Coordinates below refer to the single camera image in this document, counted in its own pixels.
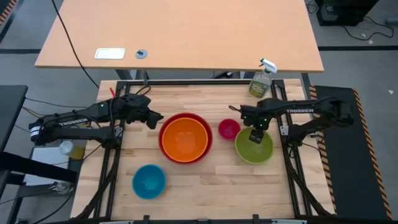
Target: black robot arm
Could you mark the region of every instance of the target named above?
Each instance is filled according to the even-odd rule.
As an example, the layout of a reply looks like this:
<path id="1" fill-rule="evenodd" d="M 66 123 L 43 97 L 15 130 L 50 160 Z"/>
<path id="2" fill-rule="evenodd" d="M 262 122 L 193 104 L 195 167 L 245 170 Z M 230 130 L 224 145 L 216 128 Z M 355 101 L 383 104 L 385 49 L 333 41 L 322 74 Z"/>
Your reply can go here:
<path id="1" fill-rule="evenodd" d="M 91 105 L 87 109 L 73 110 L 68 113 L 46 115 L 29 124 L 30 140 L 43 145 L 57 139 L 97 140 L 103 145 L 115 140 L 114 121 L 125 119 L 127 124 L 140 121 L 155 129 L 163 118 L 160 113 L 148 108 L 150 98 L 144 95 L 126 94 Z M 85 122 L 111 122 L 107 127 L 98 129 L 76 129 L 70 126 Z"/>
<path id="2" fill-rule="evenodd" d="M 313 119 L 303 125 L 293 125 L 285 128 L 284 134 L 288 142 L 302 144 L 306 135 L 318 130 L 328 128 L 332 125 L 349 126 L 353 123 L 351 107 L 345 101 L 333 97 L 319 100 L 282 101 L 267 98 L 257 103 L 257 106 L 241 105 L 238 110 L 245 126 L 253 126 L 250 140 L 260 143 L 263 131 L 269 127 L 272 118 L 286 113 L 316 113 L 320 117 Z"/>

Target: trigger spray bottle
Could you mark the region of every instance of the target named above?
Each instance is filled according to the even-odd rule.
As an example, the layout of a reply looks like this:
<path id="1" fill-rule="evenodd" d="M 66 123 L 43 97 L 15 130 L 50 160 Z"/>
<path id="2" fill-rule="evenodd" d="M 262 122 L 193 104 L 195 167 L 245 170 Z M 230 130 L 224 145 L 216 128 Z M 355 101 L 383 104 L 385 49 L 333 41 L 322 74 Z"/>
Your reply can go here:
<path id="1" fill-rule="evenodd" d="M 255 75 L 249 85 L 249 92 L 258 98 L 262 98 L 268 92 L 272 82 L 271 75 L 278 71 L 276 64 L 264 58 L 260 59 L 260 62 L 260 67 L 264 66 L 264 70 L 261 74 Z"/>

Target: light wood desk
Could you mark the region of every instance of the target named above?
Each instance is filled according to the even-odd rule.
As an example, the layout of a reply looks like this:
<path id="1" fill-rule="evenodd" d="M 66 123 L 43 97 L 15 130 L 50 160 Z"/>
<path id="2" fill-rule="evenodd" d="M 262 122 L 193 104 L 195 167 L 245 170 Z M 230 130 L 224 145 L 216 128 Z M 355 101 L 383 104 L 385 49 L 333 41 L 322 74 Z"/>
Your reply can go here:
<path id="1" fill-rule="evenodd" d="M 284 81 L 289 100 L 305 99 L 300 80 Z M 102 81 L 98 100 L 112 97 L 110 87 L 115 89 L 116 81 Z M 294 217 L 276 120 L 271 121 L 268 129 L 274 142 L 274 155 L 263 165 L 254 166 L 242 161 L 234 149 L 234 142 L 218 135 L 218 123 L 225 118 L 235 119 L 244 127 L 240 114 L 231 111 L 228 105 L 256 104 L 257 99 L 248 93 L 247 85 L 152 86 L 147 96 L 152 99 L 150 109 L 162 113 L 165 118 L 155 130 L 142 123 L 126 126 L 112 220 L 142 220 L 143 215 L 150 215 L 151 220 L 242 219 L 251 218 L 255 213 L 261 218 Z M 213 132 L 209 154 L 189 166 L 169 161 L 157 142 L 159 129 L 165 120 L 181 112 L 200 115 L 209 122 Z M 293 114 L 292 118 L 297 124 L 310 119 L 308 114 Z M 304 142 L 317 146 L 312 138 L 306 138 Z M 97 145 L 89 142 L 86 154 Z M 308 146 L 300 147 L 299 151 L 308 188 L 329 212 L 333 212 L 319 152 Z M 78 215 L 96 192 L 103 156 L 104 151 L 97 150 L 84 161 L 71 217 Z M 132 191 L 132 177 L 145 164 L 157 164 L 167 175 L 165 191 L 153 200 L 140 199 Z M 303 212 L 300 192 L 297 195 Z"/>
<path id="2" fill-rule="evenodd" d="M 64 0 L 60 14 L 86 68 L 322 72 L 304 0 Z M 124 48 L 122 60 L 96 60 Z M 139 49 L 147 50 L 137 59 Z M 35 63 L 79 67 L 56 18 Z"/>

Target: blue bowl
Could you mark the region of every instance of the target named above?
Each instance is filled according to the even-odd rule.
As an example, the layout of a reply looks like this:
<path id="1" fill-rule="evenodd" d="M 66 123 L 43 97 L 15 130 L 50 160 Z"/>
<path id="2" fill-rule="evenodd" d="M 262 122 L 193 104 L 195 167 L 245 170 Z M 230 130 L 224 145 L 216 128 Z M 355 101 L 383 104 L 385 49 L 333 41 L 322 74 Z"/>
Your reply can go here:
<path id="1" fill-rule="evenodd" d="M 132 178 L 132 189 L 142 199 L 154 199 L 166 188 L 166 175 L 157 165 L 144 165 Z"/>

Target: green bowl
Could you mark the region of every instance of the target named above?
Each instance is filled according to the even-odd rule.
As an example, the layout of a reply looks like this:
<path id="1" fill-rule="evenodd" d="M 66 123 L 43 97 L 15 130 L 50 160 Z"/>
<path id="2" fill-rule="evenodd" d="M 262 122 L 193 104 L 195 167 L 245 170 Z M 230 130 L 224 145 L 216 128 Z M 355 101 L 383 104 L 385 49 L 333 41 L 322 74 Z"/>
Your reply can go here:
<path id="1" fill-rule="evenodd" d="M 262 164 L 271 158 L 274 153 L 274 144 L 271 137 L 264 131 L 260 144 L 249 140 L 252 128 L 241 130 L 235 139 L 235 149 L 238 155 L 250 164 Z"/>

